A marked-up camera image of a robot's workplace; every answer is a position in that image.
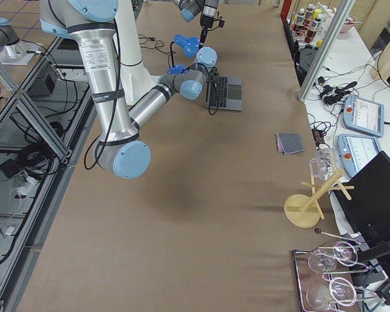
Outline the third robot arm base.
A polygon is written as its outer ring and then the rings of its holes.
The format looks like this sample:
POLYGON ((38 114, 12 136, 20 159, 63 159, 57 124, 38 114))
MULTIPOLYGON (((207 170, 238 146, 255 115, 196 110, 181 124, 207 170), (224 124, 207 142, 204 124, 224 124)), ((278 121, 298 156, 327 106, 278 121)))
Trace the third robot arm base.
POLYGON ((10 22, 0 18, 0 62, 4 65, 26 66, 35 54, 40 54, 39 47, 22 42, 10 22))

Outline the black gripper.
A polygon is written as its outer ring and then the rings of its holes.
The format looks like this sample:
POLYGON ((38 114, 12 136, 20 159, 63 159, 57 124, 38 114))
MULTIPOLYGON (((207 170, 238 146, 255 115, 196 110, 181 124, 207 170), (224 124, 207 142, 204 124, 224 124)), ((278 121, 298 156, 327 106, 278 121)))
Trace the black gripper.
POLYGON ((213 28, 213 23, 215 18, 202 14, 200 17, 200 26, 201 26, 201 34, 200 34, 200 45, 202 46, 205 43, 205 32, 207 32, 209 29, 213 28))

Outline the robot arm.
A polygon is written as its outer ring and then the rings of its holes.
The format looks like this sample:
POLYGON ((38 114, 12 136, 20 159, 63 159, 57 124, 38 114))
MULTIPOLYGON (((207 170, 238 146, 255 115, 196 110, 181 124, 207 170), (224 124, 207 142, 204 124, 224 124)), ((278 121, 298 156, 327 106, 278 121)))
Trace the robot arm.
POLYGON ((176 0, 173 3, 179 8, 181 16, 186 22, 192 21, 197 15, 200 15, 200 44, 202 48, 207 38, 208 32, 213 28, 216 20, 219 0, 176 0))
POLYGON ((198 98, 216 51, 198 46, 190 65, 154 81, 142 61, 130 1, 41 1, 40 22, 45 33, 79 47, 101 125, 93 145, 95 164, 124 179, 141 176, 151 151, 140 128, 174 94, 198 98))

